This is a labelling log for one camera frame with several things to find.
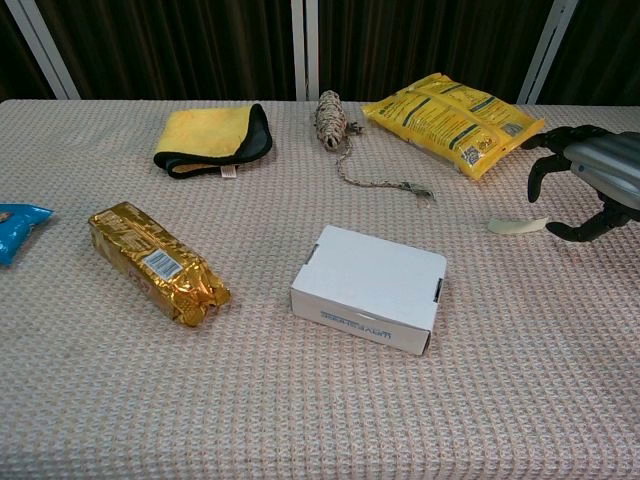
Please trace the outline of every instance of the foil wrapper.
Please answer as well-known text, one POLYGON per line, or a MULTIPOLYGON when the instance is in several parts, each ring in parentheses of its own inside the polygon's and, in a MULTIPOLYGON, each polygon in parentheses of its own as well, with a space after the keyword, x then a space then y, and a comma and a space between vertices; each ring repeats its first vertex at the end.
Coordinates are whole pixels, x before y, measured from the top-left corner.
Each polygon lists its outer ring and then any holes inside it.
POLYGON ((173 320, 200 324, 231 299, 207 262, 128 202, 89 218, 94 247, 173 320))

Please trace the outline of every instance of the rope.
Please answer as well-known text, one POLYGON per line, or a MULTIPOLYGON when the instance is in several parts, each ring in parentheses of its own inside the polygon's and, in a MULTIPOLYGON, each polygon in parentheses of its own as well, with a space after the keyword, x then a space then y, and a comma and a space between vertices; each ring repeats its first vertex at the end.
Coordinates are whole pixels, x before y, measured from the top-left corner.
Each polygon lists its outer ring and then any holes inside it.
POLYGON ((343 153, 336 161, 338 175, 345 182, 358 187, 365 188, 397 188, 411 192, 417 197, 427 200, 435 200, 433 192, 428 188, 412 182, 363 182, 350 177, 345 171, 345 160, 351 155, 351 135, 360 135, 362 127, 356 122, 347 122, 347 116, 342 108, 340 97, 336 92, 327 90, 320 96, 318 108, 315 112, 316 133, 324 148, 330 152, 338 152, 343 148, 343 153))

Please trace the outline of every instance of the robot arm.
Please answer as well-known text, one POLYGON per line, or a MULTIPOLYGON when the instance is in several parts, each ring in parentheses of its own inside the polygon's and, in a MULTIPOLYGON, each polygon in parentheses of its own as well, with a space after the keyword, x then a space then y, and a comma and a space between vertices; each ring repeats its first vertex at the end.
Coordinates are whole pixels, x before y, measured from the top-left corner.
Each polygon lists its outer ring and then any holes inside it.
POLYGON ((560 127, 535 135, 522 148, 545 147, 554 155, 539 159, 529 174, 528 197, 540 196, 547 173, 571 170, 591 185, 603 210, 579 227, 551 222, 547 230, 571 242, 589 242, 629 220, 640 221, 640 135, 612 134, 592 125, 560 127))

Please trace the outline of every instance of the blue snack bag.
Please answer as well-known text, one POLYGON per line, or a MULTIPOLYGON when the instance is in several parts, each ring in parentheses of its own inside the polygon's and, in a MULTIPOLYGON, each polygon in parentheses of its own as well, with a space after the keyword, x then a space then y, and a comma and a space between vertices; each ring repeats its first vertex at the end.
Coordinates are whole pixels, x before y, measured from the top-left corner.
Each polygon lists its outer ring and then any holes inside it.
POLYGON ((33 205, 0 203, 0 265, 10 265, 31 229, 52 214, 53 210, 33 205))

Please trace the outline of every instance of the table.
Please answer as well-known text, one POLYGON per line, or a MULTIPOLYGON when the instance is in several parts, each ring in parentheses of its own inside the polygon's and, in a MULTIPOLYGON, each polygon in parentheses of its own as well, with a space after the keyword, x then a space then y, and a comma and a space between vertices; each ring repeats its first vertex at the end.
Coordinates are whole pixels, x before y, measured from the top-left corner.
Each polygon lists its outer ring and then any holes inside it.
MULTIPOLYGON (((563 173, 529 204, 543 152, 473 182, 369 123, 349 173, 428 185, 437 203, 348 185, 310 102, 262 102, 274 148, 236 180, 153 164, 170 112, 239 104, 0 105, 0 201, 56 211, 0 270, 0 476, 640 475, 640 225, 591 244, 492 234, 492 216, 577 224, 600 202, 563 173), (93 250, 88 217, 124 200, 231 288, 201 328, 163 317, 93 250), (291 314, 326 224, 447 257, 423 357, 291 314)), ((640 125, 637 107, 526 110, 547 128, 640 125)))

